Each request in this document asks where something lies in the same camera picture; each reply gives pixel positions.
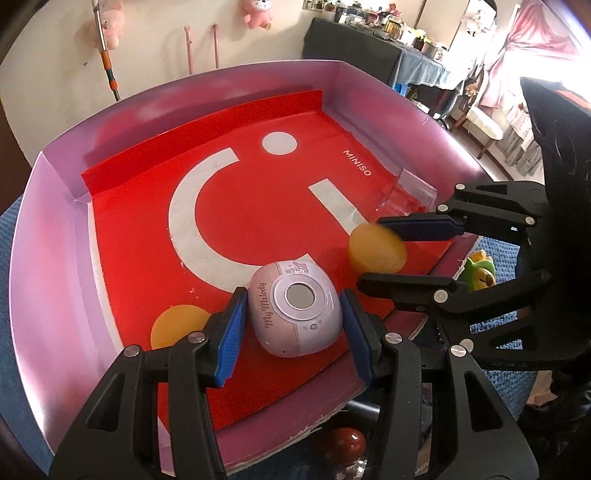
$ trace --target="miniso logo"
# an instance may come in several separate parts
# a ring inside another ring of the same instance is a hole
[[[355,155],[353,155],[352,153],[350,153],[350,152],[349,152],[349,150],[344,150],[344,152],[343,152],[343,153],[344,153],[344,154],[347,156],[347,158],[348,158],[348,159],[349,159],[351,162],[353,162],[353,164],[354,164],[354,165],[355,165],[355,166],[356,166],[358,169],[360,169],[360,170],[363,172],[363,175],[366,175],[366,176],[368,176],[368,177],[371,175],[371,172],[370,172],[370,171],[368,170],[368,168],[367,168],[367,167],[366,167],[366,166],[363,164],[363,162],[361,162],[361,160],[360,160],[360,159],[358,159],[357,157],[355,157]]]

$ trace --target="wall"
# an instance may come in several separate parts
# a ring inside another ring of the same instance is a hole
[[[418,14],[421,11],[423,0],[392,0],[396,7],[402,12],[402,19],[410,26],[414,27]]]
[[[272,28],[250,31],[239,0],[128,0],[125,35],[111,52],[122,98],[188,75],[186,24],[196,73],[215,68],[214,23],[222,67],[300,58],[314,17],[302,3],[274,0]],[[55,137],[114,101],[98,52],[84,41],[82,25],[91,19],[90,0],[50,0],[0,66],[0,98],[31,164]]]
[[[437,42],[450,46],[456,35],[468,0],[428,0],[418,27]]]

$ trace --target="pink hook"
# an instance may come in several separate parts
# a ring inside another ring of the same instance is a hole
[[[187,60],[189,61],[189,75],[193,74],[193,59],[191,58],[191,26],[185,25],[185,37],[187,39]]]
[[[213,26],[213,48],[215,49],[216,53],[216,68],[220,67],[220,54],[219,54],[219,45],[217,44],[217,32],[219,30],[218,24]]]

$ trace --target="pink curtain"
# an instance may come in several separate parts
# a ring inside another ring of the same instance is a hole
[[[552,59],[552,68],[556,60],[570,61],[578,58],[579,53],[572,40],[557,35],[544,17],[545,6],[540,0],[523,0],[511,31],[507,35],[505,46],[499,56],[486,69],[489,72],[489,84],[480,105],[499,108],[502,94],[506,90],[511,72],[503,68],[505,55],[519,52],[528,57],[537,57],[536,61]]]

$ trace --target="stuffed toy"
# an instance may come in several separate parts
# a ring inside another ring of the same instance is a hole
[[[271,0],[244,0],[244,8],[246,15],[244,21],[248,28],[253,30],[256,27],[261,27],[266,30],[271,28]]]
[[[103,29],[103,36],[108,50],[114,50],[119,46],[119,39],[123,36],[124,25],[125,16],[123,14],[123,4],[120,0],[116,0],[114,6],[109,9],[103,8],[103,5],[101,5],[100,26]],[[98,46],[100,40],[95,21],[87,22],[87,28],[90,37]]]
[[[458,280],[465,282],[468,291],[482,290],[496,283],[496,269],[492,258],[484,250],[474,252],[466,259],[464,270]]]
[[[395,17],[400,17],[402,15],[402,12],[398,10],[398,8],[396,8],[396,4],[390,4],[388,9],[390,10],[390,13]]]

